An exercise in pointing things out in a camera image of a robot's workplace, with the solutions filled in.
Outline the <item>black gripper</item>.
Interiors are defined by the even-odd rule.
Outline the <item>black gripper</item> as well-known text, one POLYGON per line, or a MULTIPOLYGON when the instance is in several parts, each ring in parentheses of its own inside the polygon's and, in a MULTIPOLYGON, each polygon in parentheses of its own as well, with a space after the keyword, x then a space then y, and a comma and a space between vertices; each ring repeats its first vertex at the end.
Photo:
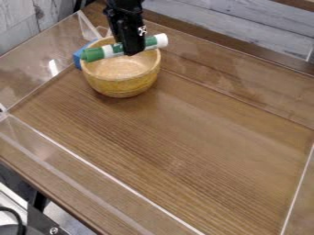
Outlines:
POLYGON ((103 10, 111 22, 115 40, 123 45, 123 52, 132 56, 144 49, 144 27, 142 20, 142 3, 144 0, 106 0, 103 10))

